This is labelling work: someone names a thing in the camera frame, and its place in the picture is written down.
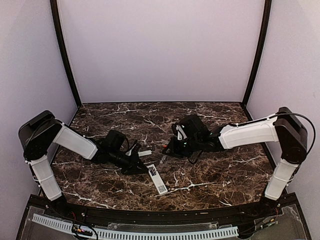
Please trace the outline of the clear handle screwdriver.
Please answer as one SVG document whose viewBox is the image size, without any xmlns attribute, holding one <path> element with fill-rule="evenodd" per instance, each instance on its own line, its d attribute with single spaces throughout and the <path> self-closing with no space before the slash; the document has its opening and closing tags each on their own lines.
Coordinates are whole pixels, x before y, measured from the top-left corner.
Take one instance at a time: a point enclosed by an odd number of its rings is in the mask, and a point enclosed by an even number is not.
<svg viewBox="0 0 320 240">
<path fill-rule="evenodd" d="M 166 160 L 166 156 L 164 155 L 164 156 L 161 157 L 161 160 L 160 160 L 159 163 L 160 163 L 160 164 L 163 164 L 165 160 Z"/>
</svg>

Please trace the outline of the white battery cover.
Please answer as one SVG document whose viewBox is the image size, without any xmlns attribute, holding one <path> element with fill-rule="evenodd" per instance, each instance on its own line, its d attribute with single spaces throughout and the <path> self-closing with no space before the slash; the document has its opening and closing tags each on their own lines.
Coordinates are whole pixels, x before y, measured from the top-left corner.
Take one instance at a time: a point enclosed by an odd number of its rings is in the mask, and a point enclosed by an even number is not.
<svg viewBox="0 0 320 240">
<path fill-rule="evenodd" d="M 148 155 L 151 155 L 151 154 L 152 154 L 152 151 L 151 151 L 151 150 L 139 151 L 139 152 L 138 152 L 138 156 L 139 156 L 139 157 L 148 156 Z"/>
</svg>

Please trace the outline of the long white remote control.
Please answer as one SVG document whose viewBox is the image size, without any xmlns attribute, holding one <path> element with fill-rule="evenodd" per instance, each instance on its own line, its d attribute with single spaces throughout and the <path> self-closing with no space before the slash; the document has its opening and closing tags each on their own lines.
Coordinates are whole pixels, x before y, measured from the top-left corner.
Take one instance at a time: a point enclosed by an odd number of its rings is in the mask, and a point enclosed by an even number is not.
<svg viewBox="0 0 320 240">
<path fill-rule="evenodd" d="M 149 171 L 150 167 L 154 167 L 155 168 L 155 170 L 156 170 L 156 175 L 155 176 L 151 176 L 151 173 Z M 168 189 L 165 186 L 165 183 L 162 180 L 162 178 L 161 178 L 156 166 L 154 164 L 151 164 L 151 165 L 147 166 L 147 168 L 148 168 L 148 173 L 149 173 L 149 175 L 150 175 L 150 177 L 151 177 L 151 179 L 152 179 L 152 181 L 153 181 L 153 183 L 154 183 L 154 185 L 156 187 L 156 190 L 157 190 L 158 194 L 159 195 L 164 195 L 164 194 L 168 193 Z"/>
</svg>

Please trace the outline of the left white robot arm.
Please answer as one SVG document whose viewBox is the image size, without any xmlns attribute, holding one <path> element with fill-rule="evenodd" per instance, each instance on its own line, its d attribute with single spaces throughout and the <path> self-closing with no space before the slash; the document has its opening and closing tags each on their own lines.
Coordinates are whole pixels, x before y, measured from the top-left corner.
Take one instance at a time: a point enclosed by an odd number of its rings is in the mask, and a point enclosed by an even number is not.
<svg viewBox="0 0 320 240">
<path fill-rule="evenodd" d="M 141 157 L 152 154 L 151 150 L 141 151 L 141 144 L 137 141 L 129 144 L 127 136 L 115 129 L 100 140 L 90 139 L 57 119 L 49 110 L 24 123 L 18 130 L 18 138 L 25 163 L 44 196 L 52 202 L 51 210 L 60 218 L 67 218 L 71 208 L 62 200 L 62 190 L 48 159 L 48 150 L 52 145 L 96 165 L 112 164 L 120 168 L 124 175 L 147 173 L 148 168 Z M 123 144 L 127 144 L 126 150 L 122 149 Z"/>
</svg>

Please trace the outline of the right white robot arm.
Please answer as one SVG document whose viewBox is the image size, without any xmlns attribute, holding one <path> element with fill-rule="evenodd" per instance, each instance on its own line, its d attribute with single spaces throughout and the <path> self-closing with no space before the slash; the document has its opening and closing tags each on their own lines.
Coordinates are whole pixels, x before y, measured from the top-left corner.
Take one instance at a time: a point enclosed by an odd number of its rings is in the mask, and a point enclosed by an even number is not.
<svg viewBox="0 0 320 240">
<path fill-rule="evenodd" d="M 279 143 L 280 160 L 265 187 L 265 198 L 255 205 L 255 213 L 266 217 L 274 210 L 274 201 L 280 198 L 314 147 L 313 142 L 308 143 L 308 131 L 300 118 L 308 120 L 302 114 L 281 107 L 264 118 L 223 124 L 210 130 L 198 115 L 188 115 L 171 126 L 173 136 L 162 153 L 175 158 L 190 158 L 195 152 L 218 153 L 252 144 Z"/>
</svg>

